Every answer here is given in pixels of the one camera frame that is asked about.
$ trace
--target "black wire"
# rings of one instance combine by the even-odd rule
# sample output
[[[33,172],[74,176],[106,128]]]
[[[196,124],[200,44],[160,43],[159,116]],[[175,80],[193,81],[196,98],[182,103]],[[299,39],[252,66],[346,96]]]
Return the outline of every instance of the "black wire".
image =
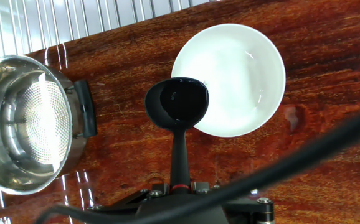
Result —
[[[181,205],[175,205],[174,207],[159,211],[159,213],[153,213],[143,217],[125,220],[119,220],[118,217],[106,217],[108,218],[108,220],[104,220],[104,222],[98,222],[98,220],[91,219],[89,219],[89,222],[112,224],[149,224],[161,223],[175,218],[185,217],[190,214],[201,212],[202,210],[217,206],[218,204],[222,204],[237,197],[241,197],[249,193],[253,189],[261,189],[264,187],[268,187],[269,185],[289,178],[315,165],[320,160],[329,157],[335,152],[338,152],[352,144],[356,144],[359,141],[360,116],[349,120],[347,123],[341,125],[330,133],[325,134],[319,139],[302,147],[298,152],[282,159],[281,161],[278,161],[276,164],[264,168],[246,178],[230,183],[225,187],[216,190],[210,194],[196,197],[196,199],[191,202],[186,202]],[[61,210],[52,210],[51,212],[62,214]],[[78,218],[91,217],[91,214],[85,214],[81,210],[77,210],[76,212]],[[85,217],[80,217],[78,212],[84,213],[83,215],[85,215]],[[44,216],[44,218],[40,218],[38,220],[40,222],[37,222],[37,224],[43,223],[43,221],[46,220],[46,215]]]
[[[105,214],[99,214],[95,212],[87,212],[83,211],[79,208],[75,207],[69,207],[65,205],[56,205],[54,207],[51,207],[47,209],[37,220],[35,223],[42,224],[45,221],[47,221],[49,218],[51,218],[54,214],[60,214],[60,215],[67,215],[74,219],[81,220],[83,222],[87,222],[88,224],[92,223],[111,223],[112,219],[115,220],[129,220],[130,218],[134,218],[134,216],[128,216],[128,215],[105,215]]]

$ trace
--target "wooden table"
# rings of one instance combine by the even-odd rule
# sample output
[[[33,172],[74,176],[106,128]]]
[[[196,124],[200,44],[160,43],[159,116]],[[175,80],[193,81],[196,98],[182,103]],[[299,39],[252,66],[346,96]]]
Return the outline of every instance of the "wooden table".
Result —
[[[144,95],[170,77],[176,55],[193,35],[222,23],[267,35],[283,57],[287,88],[275,115],[253,133],[215,138],[190,130],[192,179],[228,183],[360,111],[360,0],[210,2],[50,47],[30,56],[73,81],[90,82],[99,134],[65,180],[34,195],[2,194],[0,219],[31,223],[53,203],[109,205],[167,182],[171,133],[148,119]],[[275,202],[276,223],[360,223],[360,145],[258,196]]]

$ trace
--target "black ladle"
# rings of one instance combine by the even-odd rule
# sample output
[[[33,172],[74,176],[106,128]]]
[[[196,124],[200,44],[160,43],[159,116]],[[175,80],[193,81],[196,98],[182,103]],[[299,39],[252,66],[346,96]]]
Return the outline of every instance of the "black ladle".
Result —
[[[208,103],[206,86],[193,78],[176,77],[159,82],[145,96],[145,110],[150,120],[173,133],[170,175],[173,194],[189,192],[186,131],[204,117]]]

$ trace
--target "screw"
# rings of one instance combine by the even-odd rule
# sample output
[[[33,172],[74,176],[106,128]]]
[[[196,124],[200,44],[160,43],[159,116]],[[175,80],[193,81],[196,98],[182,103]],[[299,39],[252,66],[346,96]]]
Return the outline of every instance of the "screw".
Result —
[[[197,194],[207,194],[209,192],[209,189],[199,189],[197,190]]]
[[[160,197],[163,195],[162,191],[160,190],[152,190],[150,193],[148,193],[152,197]]]
[[[267,203],[271,203],[272,201],[268,198],[259,198],[257,200],[257,203],[264,203],[264,204],[267,204]]]

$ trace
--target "black handle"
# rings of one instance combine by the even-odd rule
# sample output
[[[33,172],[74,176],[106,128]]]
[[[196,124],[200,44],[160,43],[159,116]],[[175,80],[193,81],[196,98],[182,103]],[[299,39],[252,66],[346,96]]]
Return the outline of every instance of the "black handle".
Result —
[[[172,164],[170,170],[170,187],[185,185],[190,187],[190,171],[188,167],[186,131],[173,131]],[[180,187],[172,191],[172,194],[189,193],[189,190]]]
[[[83,137],[88,138],[97,135],[97,122],[95,119],[94,104],[90,88],[86,80],[80,80],[73,84],[79,98],[80,110],[83,115]]]

